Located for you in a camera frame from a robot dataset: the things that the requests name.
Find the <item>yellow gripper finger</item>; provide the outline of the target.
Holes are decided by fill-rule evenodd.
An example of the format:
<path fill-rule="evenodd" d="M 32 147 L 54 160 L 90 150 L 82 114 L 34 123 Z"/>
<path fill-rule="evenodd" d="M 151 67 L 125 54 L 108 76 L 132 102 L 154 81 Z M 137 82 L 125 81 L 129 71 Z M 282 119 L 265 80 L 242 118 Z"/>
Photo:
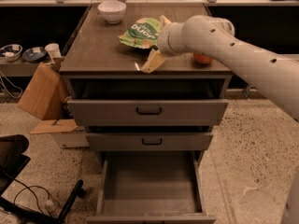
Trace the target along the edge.
<path fill-rule="evenodd" d="M 160 16 L 160 26 L 164 28 L 166 25 L 171 24 L 172 22 L 165 16 L 161 15 Z"/>
<path fill-rule="evenodd" d="M 166 58 L 163 56 L 163 54 L 159 50 L 153 49 L 149 53 L 148 60 L 142 66 L 141 71 L 150 74 L 158 69 L 165 61 Z"/>

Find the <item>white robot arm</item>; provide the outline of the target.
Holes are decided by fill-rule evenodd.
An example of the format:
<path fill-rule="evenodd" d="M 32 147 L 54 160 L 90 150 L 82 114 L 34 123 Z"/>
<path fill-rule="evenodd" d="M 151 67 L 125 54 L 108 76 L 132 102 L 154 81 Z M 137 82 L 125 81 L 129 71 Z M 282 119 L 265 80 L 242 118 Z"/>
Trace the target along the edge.
<path fill-rule="evenodd" d="M 299 70 L 295 60 L 235 38 L 224 19 L 162 20 L 150 73 L 183 53 L 224 64 L 263 96 L 232 101 L 202 173 L 207 210 L 217 224 L 298 224 Z"/>

